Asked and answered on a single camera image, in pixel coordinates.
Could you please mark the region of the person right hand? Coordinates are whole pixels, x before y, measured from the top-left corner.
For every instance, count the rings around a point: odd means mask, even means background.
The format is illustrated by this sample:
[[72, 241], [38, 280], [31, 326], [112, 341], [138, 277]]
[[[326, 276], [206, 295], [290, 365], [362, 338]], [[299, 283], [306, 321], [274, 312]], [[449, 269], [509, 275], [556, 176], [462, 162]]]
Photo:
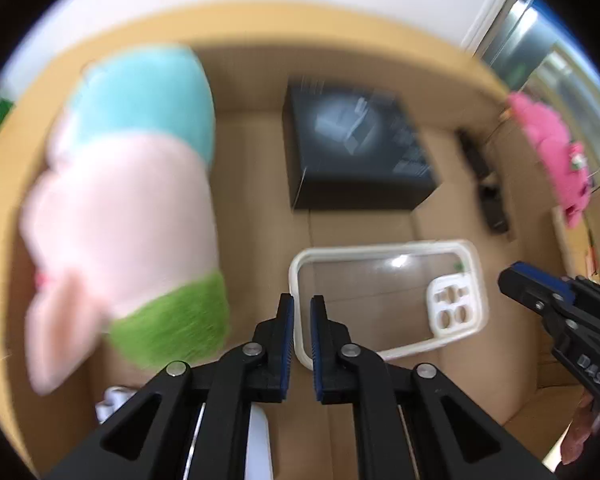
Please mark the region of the person right hand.
[[563, 465], [574, 463], [582, 454], [586, 440], [600, 430], [600, 411], [594, 408], [594, 398], [585, 391], [560, 445]]

